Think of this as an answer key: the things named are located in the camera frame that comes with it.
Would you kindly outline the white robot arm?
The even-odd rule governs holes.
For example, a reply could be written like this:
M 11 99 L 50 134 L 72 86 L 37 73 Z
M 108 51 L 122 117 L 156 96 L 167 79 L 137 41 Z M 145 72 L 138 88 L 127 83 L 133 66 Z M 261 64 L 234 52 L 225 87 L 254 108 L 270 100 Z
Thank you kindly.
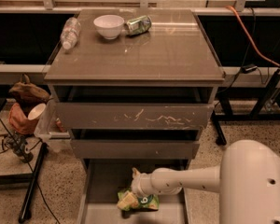
M 135 207 L 150 195 L 175 195 L 182 189 L 219 194 L 219 224 L 280 224 L 280 157 L 254 140 L 232 143 L 220 165 L 176 171 L 158 168 L 150 174 L 133 169 L 129 190 L 118 208 Z

